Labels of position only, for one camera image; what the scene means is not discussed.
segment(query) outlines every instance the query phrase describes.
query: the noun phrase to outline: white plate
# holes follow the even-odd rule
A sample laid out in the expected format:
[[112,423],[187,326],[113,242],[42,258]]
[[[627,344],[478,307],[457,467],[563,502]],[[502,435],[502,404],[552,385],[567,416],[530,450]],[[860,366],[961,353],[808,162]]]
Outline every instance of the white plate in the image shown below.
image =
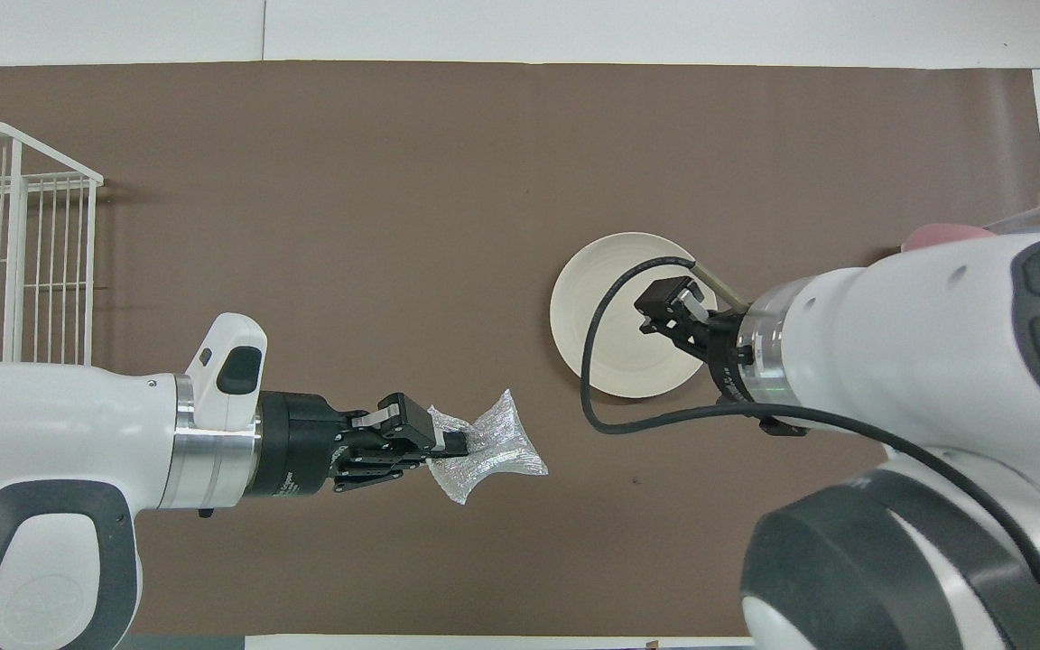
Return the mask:
[[[596,239],[572,256],[552,288],[549,318],[552,338],[565,363],[580,374],[580,357],[596,305],[616,279],[635,264],[655,257],[693,259],[687,251],[665,237],[648,233],[618,233]],[[632,308],[648,285],[661,277],[693,276],[681,266],[659,266],[641,272],[625,284],[604,312],[593,347],[592,386],[608,394],[644,398],[679,387],[702,363],[676,349],[659,334],[641,334],[644,317]],[[705,306],[717,298],[705,284]]]

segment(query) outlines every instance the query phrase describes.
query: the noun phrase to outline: crinkled plastic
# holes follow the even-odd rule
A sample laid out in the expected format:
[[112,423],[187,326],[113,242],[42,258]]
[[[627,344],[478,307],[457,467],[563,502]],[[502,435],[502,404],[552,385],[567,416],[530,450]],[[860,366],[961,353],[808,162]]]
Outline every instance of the crinkled plastic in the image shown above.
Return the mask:
[[435,458],[427,465],[451,501],[463,504],[476,484],[489,474],[513,472],[542,476],[548,466],[541,461],[520,423],[520,414],[512,401],[512,391],[503,391],[495,407],[467,423],[458,417],[428,409],[437,432],[467,432],[468,456]]

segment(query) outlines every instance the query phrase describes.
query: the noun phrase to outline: wire rack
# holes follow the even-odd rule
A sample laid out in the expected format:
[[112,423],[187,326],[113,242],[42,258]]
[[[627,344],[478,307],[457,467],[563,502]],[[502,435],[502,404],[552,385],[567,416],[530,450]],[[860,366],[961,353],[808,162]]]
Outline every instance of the wire rack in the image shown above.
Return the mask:
[[0,361],[92,362],[103,177],[0,123]]

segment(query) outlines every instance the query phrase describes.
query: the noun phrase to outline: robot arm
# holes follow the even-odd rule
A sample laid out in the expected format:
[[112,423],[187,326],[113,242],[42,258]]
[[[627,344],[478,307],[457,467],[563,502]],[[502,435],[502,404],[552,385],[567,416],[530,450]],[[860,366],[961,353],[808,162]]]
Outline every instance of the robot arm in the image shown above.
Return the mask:
[[709,366],[722,406],[699,416],[804,435],[821,420],[792,415],[825,412],[933,461],[896,456],[764,516],[743,575],[758,647],[1040,649],[1040,235],[911,251],[720,313],[674,277],[635,308]]
[[219,316],[184,374],[0,363],[0,649],[114,647],[140,596],[133,516],[315,494],[466,456],[401,393],[374,413],[259,390],[267,339]]

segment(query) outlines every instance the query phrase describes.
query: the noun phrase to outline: brown surface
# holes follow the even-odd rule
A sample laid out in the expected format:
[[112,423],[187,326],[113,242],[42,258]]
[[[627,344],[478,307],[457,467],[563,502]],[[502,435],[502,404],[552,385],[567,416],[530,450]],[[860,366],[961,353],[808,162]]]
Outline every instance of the brown surface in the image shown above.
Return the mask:
[[[0,120],[106,176],[98,359],[187,363],[219,311],[264,386],[474,417],[512,387],[551,469],[469,505],[424,470],[139,517],[137,632],[743,633],[755,520],[866,468],[745,420],[606,439],[552,344],[563,263],[676,240],[749,296],[930,222],[1028,209],[1028,72],[271,62],[0,69]],[[607,419],[704,404],[705,375]]]

